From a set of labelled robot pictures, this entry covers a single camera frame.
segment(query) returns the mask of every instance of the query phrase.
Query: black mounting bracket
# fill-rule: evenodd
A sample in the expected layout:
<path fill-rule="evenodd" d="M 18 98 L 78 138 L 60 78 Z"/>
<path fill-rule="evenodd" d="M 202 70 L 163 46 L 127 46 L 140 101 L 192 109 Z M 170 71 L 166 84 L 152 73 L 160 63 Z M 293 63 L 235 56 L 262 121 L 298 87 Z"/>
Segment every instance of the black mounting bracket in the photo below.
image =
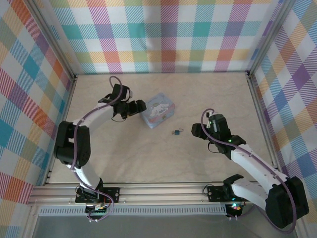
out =
<path fill-rule="evenodd" d="M 210 115 L 207 114 L 209 118 L 209 126 L 204 124 L 204 128 L 208 134 L 214 139 L 229 142 L 233 145 L 246 144 L 246 141 L 238 135 L 232 135 L 228 127 L 227 120 L 222 114 Z M 195 123 L 192 126 L 192 135 L 203 140 L 209 140 L 211 144 L 215 144 L 219 153 L 224 154 L 228 159 L 231 160 L 231 151 L 235 148 L 230 145 L 224 145 L 218 142 L 213 141 L 208 138 L 205 132 L 202 129 L 200 123 Z"/>
<path fill-rule="evenodd" d="M 119 202 L 119 187 L 101 187 L 98 191 L 108 194 L 113 199 L 114 203 Z M 110 203 L 109 198 L 81 186 L 76 189 L 76 194 L 75 203 Z"/>
<path fill-rule="evenodd" d="M 209 202 L 244 202 L 242 197 L 229 198 L 223 189 L 223 186 L 207 186 L 207 194 Z"/>

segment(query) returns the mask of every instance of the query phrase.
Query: metal corner post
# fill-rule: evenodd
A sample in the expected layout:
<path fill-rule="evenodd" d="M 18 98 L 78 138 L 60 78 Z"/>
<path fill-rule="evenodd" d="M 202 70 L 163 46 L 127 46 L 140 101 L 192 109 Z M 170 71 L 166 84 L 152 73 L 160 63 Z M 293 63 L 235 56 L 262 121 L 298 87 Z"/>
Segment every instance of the metal corner post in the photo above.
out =
<path fill-rule="evenodd" d="M 264 116 L 264 113 L 263 113 L 261 105 L 260 105 L 260 99 L 256 93 L 256 89 L 255 89 L 254 84 L 252 82 L 252 78 L 248 72 L 246 72 L 246 79 L 248 82 L 248 86 L 249 86 L 249 90 L 250 90 L 251 97 L 253 100 L 253 104 L 254 104 L 254 107 L 256 109 L 258 118 L 259 118 L 259 122 L 260 122 L 260 126 L 261 126 L 261 129 L 263 132 L 264 140 L 265 140 L 266 146 L 268 148 L 268 152 L 271 156 L 272 164 L 273 164 L 273 166 L 276 166 L 279 171 L 281 171 L 281 166 L 280 166 L 278 159 L 277 159 L 276 150 L 274 148 L 273 141 L 272 141 L 272 138 L 270 136 L 269 129 L 268 129 L 268 126 L 267 126 L 267 123 L 265 120 L 265 116 Z"/>
<path fill-rule="evenodd" d="M 72 82 L 70 90 L 69 90 L 68 100 L 67 100 L 67 103 L 65 105 L 65 110 L 64 110 L 63 116 L 61 118 L 62 121 L 66 120 L 66 118 L 67 118 L 68 111 L 69 111 L 70 104 L 71 104 L 71 100 L 72 100 L 73 95 L 74 95 L 76 83 L 77 83 L 77 80 L 75 78 L 75 80 Z M 42 180 L 42 183 L 41 183 L 43 186 L 46 185 L 46 183 L 49 182 L 49 178 L 50 178 L 51 173 L 53 171 L 54 162 L 55 162 L 55 158 L 54 158 L 54 155 L 53 155 L 53 151 L 51 151 L 50 159 L 49 159 L 49 162 L 48 162 L 48 166 L 47 166 L 47 168 L 45 170 L 44 177 L 43 177 L 43 180 Z"/>
<path fill-rule="evenodd" d="M 71 68 L 66 56 L 64 55 L 63 51 L 58 45 L 58 42 L 52 33 L 50 27 L 48 26 L 47 22 L 43 18 L 41 11 L 39 10 L 35 0 L 23 0 L 26 6 L 28 7 L 29 11 L 31 12 L 32 16 L 34 17 L 35 21 L 37 22 L 41 32 L 45 36 L 48 44 L 52 48 L 53 52 L 56 54 L 57 59 L 65 69 L 68 77 L 71 78 L 73 81 L 76 78 L 76 73 Z"/>
<path fill-rule="evenodd" d="M 267 54 L 272 42 L 274 41 L 275 37 L 277 36 L 281 26 L 283 25 L 288 13 L 292 9 L 296 0 L 285 0 L 283 6 L 281 7 L 280 11 L 277 14 L 276 19 L 274 20 L 272 27 L 266 36 L 263 45 L 260 47 L 260 50 L 254 59 L 253 65 L 250 68 L 250 75 L 254 75 L 259 66 L 261 65 L 265 55 Z"/>

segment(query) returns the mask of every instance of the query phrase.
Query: colorful plaid backdrop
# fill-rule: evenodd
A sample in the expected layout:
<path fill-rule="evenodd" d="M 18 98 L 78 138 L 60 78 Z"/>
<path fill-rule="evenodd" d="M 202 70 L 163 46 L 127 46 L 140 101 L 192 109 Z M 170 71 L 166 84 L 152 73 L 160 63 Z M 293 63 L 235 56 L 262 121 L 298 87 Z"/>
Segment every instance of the colorful plaid backdrop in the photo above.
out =
<path fill-rule="evenodd" d="M 17 237 L 70 80 L 23 0 L 0 2 L 0 237 Z"/>
<path fill-rule="evenodd" d="M 317 234 L 317 0 L 297 0 L 255 83 L 283 171 L 307 188 Z"/>
<path fill-rule="evenodd" d="M 75 71 L 86 74 L 244 71 L 282 2 L 37 0 Z"/>
<path fill-rule="evenodd" d="M 253 65 L 253 63 L 254 63 L 254 60 L 255 60 L 255 58 L 257 57 L 260 48 L 263 46 L 264 40 L 266 39 L 266 36 L 267 36 L 268 33 L 271 31 L 273 22 L 275 21 L 277 15 L 279 14 L 279 12 L 280 12 L 280 10 L 281 10 L 282 5 L 283 5 L 284 2 L 285 2 L 285 0 L 279 0 L 279 1 L 278 1 L 278 4 L 277 4 L 277 6 L 276 6 L 275 9 L 274 9 L 273 14 L 272 14 L 270 20 L 268 21 L 268 24 L 266 25 L 265 30 L 263 31 L 263 33 L 262 33 L 262 35 L 261 35 L 261 38 L 260 38 L 260 40 L 259 40 L 259 43 L 258 43 L 256 49 L 254 50 L 252 56 L 251 56 L 251 60 L 249 61 L 249 64 L 248 64 L 246 70 L 250 70 L 250 69 L 251 69 L 251 67 L 252 67 L 252 65 Z"/>

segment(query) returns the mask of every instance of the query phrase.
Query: enclosure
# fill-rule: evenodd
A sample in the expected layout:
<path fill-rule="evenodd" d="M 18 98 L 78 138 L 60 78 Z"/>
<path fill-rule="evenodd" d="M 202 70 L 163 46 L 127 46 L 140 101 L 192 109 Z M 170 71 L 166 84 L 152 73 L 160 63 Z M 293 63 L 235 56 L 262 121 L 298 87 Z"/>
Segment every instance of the enclosure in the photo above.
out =
<path fill-rule="evenodd" d="M 316 33 L 315 0 L 1 1 L 0 237 L 315 237 Z M 113 216 L 95 224 L 53 148 L 61 121 L 111 93 L 111 75 L 131 100 L 163 93 L 175 111 L 155 128 L 116 115 L 91 135 L 89 162 L 121 189 Z M 192 135 L 207 108 L 301 179 L 310 213 L 295 232 L 258 211 L 229 220 L 202 193 L 235 174 L 256 182 Z"/>

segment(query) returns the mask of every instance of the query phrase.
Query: purple cable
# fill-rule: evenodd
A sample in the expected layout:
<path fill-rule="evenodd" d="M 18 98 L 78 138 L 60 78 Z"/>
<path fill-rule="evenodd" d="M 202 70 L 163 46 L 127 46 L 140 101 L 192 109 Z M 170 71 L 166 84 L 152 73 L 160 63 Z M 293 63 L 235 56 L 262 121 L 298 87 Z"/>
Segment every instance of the purple cable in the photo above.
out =
<path fill-rule="evenodd" d="M 121 82 L 121 80 L 118 78 L 118 77 L 116 77 L 116 76 L 111 76 L 110 78 L 109 78 L 109 82 L 110 82 L 110 85 L 113 87 L 113 85 L 112 85 L 112 82 L 111 82 L 111 78 L 112 77 L 114 77 L 115 79 L 117 79 L 118 80 L 118 82 L 119 82 L 119 84 L 120 84 L 120 92 L 119 92 L 119 95 L 114 99 L 114 100 L 112 100 L 110 103 L 108 103 L 108 104 L 106 104 L 106 105 L 104 105 L 104 106 L 102 106 L 102 107 L 100 107 L 100 108 L 94 108 L 94 109 L 92 109 L 90 112 L 88 112 L 87 114 L 85 114 L 80 120 L 79 120 L 79 122 L 76 124 L 76 126 L 75 126 L 75 130 L 74 130 L 74 159 L 73 159 L 73 163 L 72 163 L 72 165 L 71 165 L 71 167 L 70 167 L 70 170 L 72 170 L 73 172 L 74 172 L 74 168 L 75 168 L 75 165 L 76 165 L 76 162 L 77 162 L 77 152 L 78 152 L 78 148 L 77 148 L 77 130 L 78 130 L 78 127 L 79 127 L 79 125 L 88 117 L 88 116 L 90 116 L 92 113 L 94 113 L 95 111 L 98 111 L 98 110 L 100 110 L 100 109 L 102 109 L 102 108 L 105 108 L 105 107 L 108 107 L 108 106 L 110 106 L 111 104 L 113 104 L 115 101 L 117 101 L 119 98 L 120 98 L 120 96 L 121 96 L 121 94 L 122 94 L 122 82 Z"/>
<path fill-rule="evenodd" d="M 84 183 L 84 182 L 81 180 L 81 178 L 77 175 L 77 173 L 76 173 L 76 171 L 75 171 L 75 169 L 74 169 L 74 168 L 75 168 L 75 165 L 76 165 L 76 162 L 77 162 L 77 153 L 78 153 L 78 147 L 77 147 L 77 130 L 78 130 L 78 126 L 79 126 L 88 116 L 90 116 L 92 113 L 94 113 L 95 111 L 98 111 L 98 110 L 100 110 L 100 109 L 102 109 L 102 108 L 105 108 L 105 107 L 108 107 L 108 106 L 112 105 L 115 101 L 117 101 L 117 100 L 120 98 L 120 96 L 121 96 L 121 94 L 122 94 L 122 82 L 121 82 L 121 80 L 120 80 L 118 77 L 116 77 L 116 76 L 111 76 L 111 77 L 109 78 L 109 82 L 110 82 L 110 85 L 111 85 L 112 88 L 113 88 L 113 84 L 112 84 L 112 82 L 111 82 L 111 79 L 112 79 L 112 78 L 117 79 L 118 82 L 119 82 L 119 84 L 120 84 L 120 92 L 119 92 L 119 95 L 118 95 L 114 100 L 112 100 L 110 103 L 108 103 L 108 104 L 106 104 L 106 105 L 104 105 L 104 106 L 102 106 L 102 107 L 100 107 L 100 108 L 94 108 L 94 109 L 92 109 L 90 112 L 88 112 L 87 114 L 85 114 L 85 115 L 79 120 L 79 122 L 76 124 L 75 130 L 74 130 L 74 159 L 73 159 L 73 163 L 72 163 L 72 165 L 71 165 L 71 167 L 70 167 L 70 170 L 74 172 L 74 174 L 75 174 L 75 176 L 77 177 L 77 179 L 78 179 L 85 187 L 87 187 L 87 188 L 89 188 L 90 190 L 92 190 L 92 191 L 94 191 L 94 192 L 96 192 L 96 193 L 98 193 L 98 194 L 100 194 L 100 195 L 103 195 L 103 196 L 107 197 L 108 199 L 110 199 L 111 204 L 112 204 L 111 209 L 109 209 L 108 213 L 105 214 L 105 215 L 104 215 L 103 217 L 101 217 L 100 219 L 98 219 L 97 221 L 103 220 L 104 218 L 106 218 L 106 217 L 113 211 L 114 201 L 113 201 L 112 197 L 110 197 L 108 194 L 103 193 L 103 192 L 100 192 L 100 191 L 98 191 L 98 190 L 95 190 L 93 187 L 91 187 L 91 186 L 87 185 L 86 183 Z M 94 219 L 92 219 L 92 218 L 90 217 L 90 214 L 88 214 L 88 219 L 89 219 L 90 221 L 95 221 Z"/>
<path fill-rule="evenodd" d="M 91 191 L 94 191 L 94 192 L 96 192 L 96 193 L 99 193 L 100 195 L 103 195 L 103 196 L 107 197 L 107 198 L 110 199 L 110 201 L 111 201 L 111 208 L 109 208 L 109 211 L 107 212 L 107 214 L 105 214 L 104 216 L 102 216 L 101 218 L 99 218 L 99 219 L 96 220 L 96 219 L 92 219 L 91 216 L 90 216 L 90 213 L 89 213 L 89 214 L 88 214 L 88 219 L 89 219 L 90 221 L 96 221 L 96 222 L 97 222 L 97 221 L 101 221 L 101 220 L 103 220 L 104 218 L 106 218 L 107 216 L 109 216 L 110 213 L 113 212 L 113 209 L 114 209 L 114 200 L 113 200 L 113 198 L 110 197 L 108 194 L 103 193 L 103 192 L 100 192 L 100 191 L 98 191 L 98 190 L 95 190 L 93 187 L 91 187 L 91 186 L 89 186 L 88 184 L 84 183 L 84 182 L 81 180 L 81 178 L 78 176 L 78 174 L 77 174 L 76 172 L 74 172 L 74 174 L 75 174 L 76 178 L 77 178 L 85 187 L 89 188 Z"/>
<path fill-rule="evenodd" d="M 268 170 L 271 174 L 273 174 L 276 179 L 283 185 L 283 187 L 285 188 L 286 192 L 287 192 L 287 195 L 291 201 L 291 205 L 292 205 L 292 209 L 293 209 L 293 224 L 292 224 L 292 227 L 287 230 L 287 231 L 282 231 L 280 228 L 278 228 L 275 224 L 272 223 L 272 221 L 264 214 L 264 217 L 271 223 L 271 225 L 278 231 L 280 231 L 281 233 L 284 233 L 284 234 L 290 234 L 294 231 L 295 229 L 295 226 L 296 226 L 296 221 L 297 221 L 297 214 L 296 214 L 296 206 L 295 206 L 295 202 L 294 202 L 294 198 L 290 192 L 290 190 L 288 189 L 288 187 L 286 186 L 286 184 L 284 183 L 284 181 L 276 174 L 276 172 L 274 170 L 272 170 L 269 166 L 267 166 L 265 163 L 263 163 L 258 157 L 256 157 L 255 155 L 253 155 L 252 153 L 250 153 L 249 151 L 237 146 L 237 145 L 234 145 L 234 144 L 231 144 L 231 143 L 227 143 L 227 142 L 223 142 L 223 141 L 220 141 L 220 140 L 217 140 L 215 138 L 213 138 L 212 136 L 210 136 L 207 132 L 207 130 L 205 129 L 204 127 L 204 115 L 206 112 L 208 111 L 212 111 L 212 113 L 214 113 L 214 109 L 211 109 L 211 108 L 208 108 L 206 110 L 204 110 L 203 114 L 202 114 L 202 117 L 201 117 L 201 126 L 202 126 L 202 129 L 204 131 L 204 133 L 206 134 L 206 136 L 208 138 L 210 138 L 211 140 L 217 142 L 217 143 L 220 143 L 220 144 L 223 144 L 223 145 L 228 145 L 228 146 L 232 146 L 238 150 L 241 150 L 242 152 L 246 153 L 247 155 L 249 155 L 250 157 L 252 157 L 253 159 L 255 159 L 260 165 L 262 165 L 266 170 Z"/>

